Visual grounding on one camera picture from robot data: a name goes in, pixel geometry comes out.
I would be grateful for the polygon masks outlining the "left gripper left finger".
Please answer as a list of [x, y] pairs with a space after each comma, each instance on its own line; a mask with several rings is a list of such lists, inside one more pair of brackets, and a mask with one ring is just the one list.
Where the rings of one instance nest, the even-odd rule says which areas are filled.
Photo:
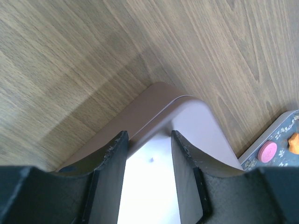
[[3, 224], [115, 224], [128, 153], [128, 133], [57, 172], [1, 166]]

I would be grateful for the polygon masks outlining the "brown translucent box lid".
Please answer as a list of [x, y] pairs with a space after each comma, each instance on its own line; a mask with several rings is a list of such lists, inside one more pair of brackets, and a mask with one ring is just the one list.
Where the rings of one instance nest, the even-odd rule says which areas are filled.
[[209, 107], [194, 97], [179, 97], [138, 133], [130, 133], [118, 223], [194, 224], [203, 217], [193, 169], [172, 143], [172, 131], [217, 161], [241, 169]]

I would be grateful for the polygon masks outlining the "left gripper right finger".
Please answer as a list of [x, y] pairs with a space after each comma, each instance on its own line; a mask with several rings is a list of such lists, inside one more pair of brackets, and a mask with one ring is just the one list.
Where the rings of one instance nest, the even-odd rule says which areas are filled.
[[183, 224], [296, 224], [297, 167], [229, 166], [171, 133], [171, 154]]

